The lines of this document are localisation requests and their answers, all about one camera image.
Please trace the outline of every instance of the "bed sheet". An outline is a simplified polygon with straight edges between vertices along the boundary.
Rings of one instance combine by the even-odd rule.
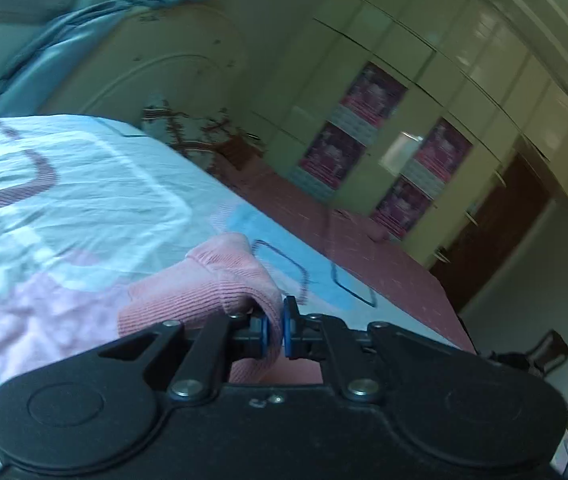
[[[0,383],[116,338],[130,283],[228,230],[302,313],[451,344],[132,126],[13,118],[0,120]]]

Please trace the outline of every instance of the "brown wooden door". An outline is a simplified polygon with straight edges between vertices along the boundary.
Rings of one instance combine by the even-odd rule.
[[[469,223],[443,254],[450,263],[436,262],[430,272],[440,280],[456,312],[484,286],[520,243],[550,198],[521,156],[502,175]]]

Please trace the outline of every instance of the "pink bed sheet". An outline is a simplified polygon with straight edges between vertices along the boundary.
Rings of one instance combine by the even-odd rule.
[[[459,348],[475,352],[440,282],[390,240],[373,241],[356,218],[331,210],[255,162],[233,188],[242,198]]]

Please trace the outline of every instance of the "wall decoration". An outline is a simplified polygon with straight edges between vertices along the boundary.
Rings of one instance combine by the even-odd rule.
[[[402,240],[442,193],[472,147],[451,123],[440,118],[371,218]]]
[[[412,182],[400,176],[379,203],[371,218],[401,240],[429,208],[431,199]]]
[[[395,111],[407,88],[368,63],[333,110],[289,180],[327,202],[357,164],[377,131]]]

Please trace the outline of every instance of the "pink knit fabric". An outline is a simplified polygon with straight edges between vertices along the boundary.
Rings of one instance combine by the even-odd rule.
[[[281,292],[254,258],[243,234],[224,233],[210,238],[182,262],[131,285],[129,294],[131,303],[118,315],[120,336],[167,319],[201,326],[214,312],[241,312],[247,308],[246,298],[251,297],[270,321],[269,352],[263,360],[236,362],[231,382],[259,381],[279,356]]]

